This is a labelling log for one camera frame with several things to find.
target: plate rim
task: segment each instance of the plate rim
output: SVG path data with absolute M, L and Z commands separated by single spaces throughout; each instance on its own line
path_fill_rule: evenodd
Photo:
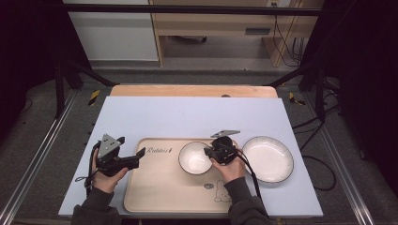
M 247 146 L 247 143 L 250 142 L 250 141 L 252 141 L 252 140 L 254 140 L 254 139 L 258 139 L 258 138 L 268 138 L 268 139 L 272 139 L 272 140 L 277 141 L 277 142 L 280 143 L 281 145 L 283 145 L 283 146 L 287 149 L 287 152 L 289 153 L 290 157 L 292 158 L 292 170 L 290 171 L 290 173 L 289 173 L 283 180 L 280 180 L 280 181 L 265 181 L 265 180 L 262 180 L 262 179 L 260 179 L 260 178 L 258 178 L 258 177 L 257 177 L 257 180 L 260 180 L 260 181 L 262 181 L 262 182 L 269 183 L 269 184 L 278 184 L 278 183 L 281 183 L 281 182 L 287 180 L 287 178 L 289 178 L 289 177 L 292 175 L 293 171 L 295 170 L 295 159 L 293 158 L 293 154 L 292 154 L 292 152 L 289 150 L 289 148 L 288 148 L 284 143 L 282 143 L 281 141 L 279 141 L 278 139 L 275 139 L 275 138 L 272 138 L 272 137 L 269 137 L 269 136 L 256 136 L 256 137 L 252 137 L 252 138 L 250 138 L 248 141 L 246 141 L 245 144 L 243 144 L 243 147 L 242 147 L 243 154 L 245 153 L 245 146 Z

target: white cabinet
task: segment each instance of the white cabinet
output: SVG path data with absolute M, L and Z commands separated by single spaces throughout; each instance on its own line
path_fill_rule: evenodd
M 146 0 L 64 0 L 70 4 L 147 5 Z M 70 12 L 90 61 L 158 61 L 149 13 Z

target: jacket sleeve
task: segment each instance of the jacket sleeve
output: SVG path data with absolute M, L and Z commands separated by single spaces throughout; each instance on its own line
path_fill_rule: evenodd
M 271 224 L 266 208 L 258 197 L 252 196 L 245 177 L 226 183 L 225 188 L 232 199 L 228 212 L 232 225 Z
M 113 197 L 114 193 L 108 194 L 93 187 L 82 206 L 74 207 L 70 224 L 120 225 L 119 213 L 108 206 Z

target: cord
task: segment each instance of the cord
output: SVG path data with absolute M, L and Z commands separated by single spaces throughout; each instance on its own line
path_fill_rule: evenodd
M 327 97 L 329 97 L 329 96 L 335 96 L 335 97 L 336 97 L 336 94 L 334 94 L 334 93 L 328 93 L 327 95 L 324 96 L 324 100 L 325 100 Z
M 245 157 L 245 159 L 246 159 L 247 161 L 249 161 L 248 158 L 246 157 L 246 155 L 243 153 L 242 150 L 240 150 L 240 149 L 237 149 L 237 150 L 238 150 L 238 152 L 239 152 L 242 156 Z
M 335 108 L 337 108 L 337 107 L 339 107 L 339 106 L 340 106 L 340 104 L 336 104 L 336 105 L 330 107 L 329 109 L 325 110 L 325 113 L 328 113 L 328 112 L 334 110 Z M 309 125 L 309 124 L 311 124 L 313 121 L 317 120 L 318 118 L 319 118 L 319 117 L 317 116 L 317 117 L 314 117 L 314 118 L 312 118 L 312 119 L 310 119 L 310 120 L 308 120 L 308 121 L 306 121 L 306 122 L 304 122 L 304 123 L 302 123 L 302 124 L 292 126 L 292 129 L 301 128 L 301 127 L 304 127 L 304 126 L 306 126 L 306 125 Z
M 30 98 L 27 98 L 26 101 L 30 102 L 30 104 L 27 107 L 23 108 L 23 110 L 20 111 L 20 113 L 25 113 L 26 111 L 28 111 L 32 107 L 33 101 Z
M 254 183 L 255 193 L 256 193 L 257 197 L 260 198 L 261 203 L 264 205 L 263 198 L 261 197 L 260 187 L 258 186 L 257 176 L 255 175 L 254 170 L 253 170 L 252 166 L 250 165 L 249 160 L 247 159 L 245 154 L 242 151 L 239 151 L 239 152 L 242 154 L 242 156 L 240 154 L 237 154 L 237 156 L 248 166 L 251 176 L 252 176 L 253 183 Z
M 292 29 L 292 26 L 293 26 L 293 21 L 294 21 L 295 19 L 296 19 L 296 16 L 293 17 L 293 20 L 292 20 L 292 22 L 290 23 L 289 29 L 287 30 L 287 34 L 290 33 L 290 30 Z M 293 61 L 295 61 L 296 63 L 298 63 L 297 66 L 288 65 L 288 64 L 284 61 L 283 54 L 281 53 L 281 51 L 280 51 L 279 48 L 278 48 L 278 45 L 276 44 L 276 40 L 275 40 L 275 30 L 278 30 L 278 32 L 279 32 L 279 34 L 280 34 L 280 36 L 281 36 L 281 38 L 282 38 L 282 41 L 283 41 L 283 46 L 286 47 L 286 50 L 287 50 L 289 56 L 293 59 Z M 293 67 L 293 68 L 298 67 L 298 66 L 299 66 L 299 61 L 296 60 L 296 58 L 295 58 L 295 57 L 292 55 L 292 53 L 289 51 L 289 48 L 287 48 L 286 40 L 283 38 L 282 32 L 281 32 L 281 30 L 279 29 L 278 17 L 277 17 L 277 15 L 275 15 L 275 23 L 274 23 L 274 29 L 273 29 L 273 37 L 272 37 L 272 40 L 273 40 L 273 42 L 274 42 L 275 48 L 277 49 L 279 55 L 280 55 L 281 58 L 282 58 L 284 64 L 287 65 L 287 66 L 289 66 L 289 67 Z
M 321 159 L 318 159 L 316 157 L 310 157 L 310 156 L 302 156 L 302 157 L 303 158 L 310 158 L 312 160 L 315 160 L 315 161 L 321 163 L 326 168 L 328 168 L 328 170 L 331 172 L 331 175 L 333 176 L 333 183 L 331 184 L 330 187 L 317 187 L 317 186 L 314 186 L 315 189 L 323 190 L 323 191 L 330 191 L 330 190 L 334 189 L 334 187 L 336 187 L 336 183 L 337 183 L 336 173 L 334 172 L 334 170 L 328 164 L 326 164 L 326 162 L 324 162 Z
M 304 131 L 298 131 L 298 132 L 295 132 L 294 134 L 308 133 L 308 132 L 316 130 L 317 128 L 319 128 L 319 126 L 318 127 L 314 127 L 312 129 L 304 130 Z
M 302 150 L 304 149 L 304 147 L 307 145 L 307 143 L 310 142 L 310 140 L 315 136 L 315 134 L 319 131 L 319 129 L 321 129 L 321 127 L 324 125 L 325 123 L 322 123 L 321 125 L 319 125 L 319 127 L 315 130 L 315 132 L 310 136 L 310 138 L 308 138 L 308 140 L 300 147 L 299 151 L 302 152 Z
M 100 142 L 96 143 L 93 146 L 93 149 L 91 150 L 91 154 L 90 154 L 90 163 L 88 165 L 88 175 L 87 176 L 80 176 L 78 178 L 75 179 L 75 182 L 79 182 L 82 180 L 84 181 L 84 187 L 85 187 L 85 193 L 88 196 L 88 194 L 91 192 L 91 187 L 93 186 L 92 184 L 92 178 L 93 176 L 99 171 L 98 168 L 96 168 L 96 170 L 94 170 L 92 172 L 92 167 L 93 167 L 93 158 L 94 158 L 94 152 L 96 151 L 97 148 L 100 147 Z
M 295 53 L 297 39 L 298 39 L 297 37 L 295 37 L 293 39 L 292 54 L 293 54 L 293 58 L 298 63 L 298 67 L 299 67 L 299 65 L 301 63 L 302 56 L 304 55 L 303 52 L 302 52 L 303 51 L 303 47 L 304 47 L 304 38 L 303 37 L 300 38 L 300 44 L 298 46 L 298 53 Z

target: white plate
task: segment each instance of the white plate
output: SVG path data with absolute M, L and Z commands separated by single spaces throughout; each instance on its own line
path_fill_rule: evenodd
M 208 147 L 203 142 L 187 143 L 179 152 L 178 161 L 182 169 L 190 174 L 201 174 L 208 171 L 211 161 L 205 155 L 204 148 Z
M 287 179 L 293 171 L 293 157 L 283 143 L 270 137 L 255 137 L 243 146 L 257 179 L 277 183 Z

